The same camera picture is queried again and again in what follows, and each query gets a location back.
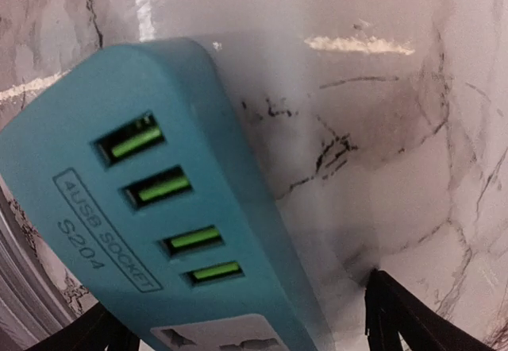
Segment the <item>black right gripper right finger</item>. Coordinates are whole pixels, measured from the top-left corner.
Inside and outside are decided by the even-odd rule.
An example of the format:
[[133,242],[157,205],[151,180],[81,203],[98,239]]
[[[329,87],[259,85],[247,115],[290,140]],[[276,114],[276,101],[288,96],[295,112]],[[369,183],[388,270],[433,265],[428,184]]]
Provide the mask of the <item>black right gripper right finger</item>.
[[430,310],[387,272],[371,270],[365,296],[370,350],[489,350],[490,347]]

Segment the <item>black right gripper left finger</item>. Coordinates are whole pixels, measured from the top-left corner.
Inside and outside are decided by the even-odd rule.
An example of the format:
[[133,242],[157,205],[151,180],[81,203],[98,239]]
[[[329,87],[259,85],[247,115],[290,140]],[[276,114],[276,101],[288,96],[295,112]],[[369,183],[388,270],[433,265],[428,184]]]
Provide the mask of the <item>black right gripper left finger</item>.
[[137,351],[140,339],[101,303],[62,330],[28,348],[28,351]]

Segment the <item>teal power strip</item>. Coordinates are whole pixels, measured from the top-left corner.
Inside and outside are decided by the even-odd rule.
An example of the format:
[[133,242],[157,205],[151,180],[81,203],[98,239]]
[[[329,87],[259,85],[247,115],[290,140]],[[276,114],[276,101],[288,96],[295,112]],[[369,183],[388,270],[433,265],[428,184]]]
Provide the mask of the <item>teal power strip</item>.
[[2,129],[1,175],[52,251],[153,349],[333,349],[195,41],[96,52]]

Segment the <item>aluminium front rail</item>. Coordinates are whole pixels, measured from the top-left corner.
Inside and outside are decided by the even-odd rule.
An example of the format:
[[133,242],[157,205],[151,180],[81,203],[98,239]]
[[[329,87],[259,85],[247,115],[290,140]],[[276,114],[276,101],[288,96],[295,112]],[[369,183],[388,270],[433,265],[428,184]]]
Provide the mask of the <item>aluminium front rail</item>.
[[74,322],[1,196],[1,330],[27,349]]

